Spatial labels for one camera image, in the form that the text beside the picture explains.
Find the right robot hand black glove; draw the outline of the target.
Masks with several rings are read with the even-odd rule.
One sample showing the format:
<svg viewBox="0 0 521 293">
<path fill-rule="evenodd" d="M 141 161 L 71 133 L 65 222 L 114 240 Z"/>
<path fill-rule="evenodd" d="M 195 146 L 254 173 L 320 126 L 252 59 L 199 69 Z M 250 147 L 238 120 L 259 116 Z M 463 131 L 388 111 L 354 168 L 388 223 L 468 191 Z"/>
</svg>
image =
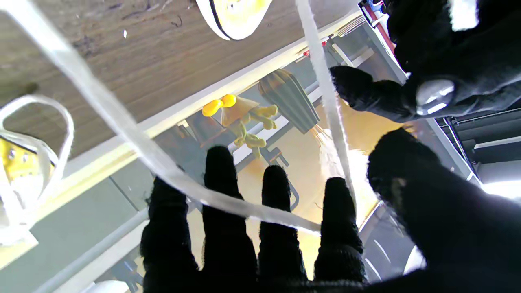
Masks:
<svg viewBox="0 0 521 293">
<path fill-rule="evenodd" d="M 422 253 L 426 266 L 367 282 L 346 181 L 327 180 L 314 278 L 297 230 L 262 222 L 259 254 L 244 217 L 205 206 L 204 265 L 190 247 L 186 196 L 156 177 L 141 237 L 145 293 L 519 293 L 520 204 L 445 168 L 403 128 L 383 135 L 367 179 Z"/>
</svg>

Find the left robot hand black glove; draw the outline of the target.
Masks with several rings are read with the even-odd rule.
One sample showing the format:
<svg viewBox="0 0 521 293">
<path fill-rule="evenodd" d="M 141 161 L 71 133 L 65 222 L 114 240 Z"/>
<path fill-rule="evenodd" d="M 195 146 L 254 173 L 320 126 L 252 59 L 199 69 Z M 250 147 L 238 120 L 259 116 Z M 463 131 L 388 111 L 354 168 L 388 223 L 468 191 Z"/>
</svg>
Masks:
<svg viewBox="0 0 521 293">
<path fill-rule="evenodd" d="M 447 0 L 386 0 L 394 53 L 409 78 L 375 81 L 331 67 L 340 98 L 396 123 L 502 111 L 520 99 L 519 0 L 478 0 L 474 28 L 454 31 Z"/>
</svg>

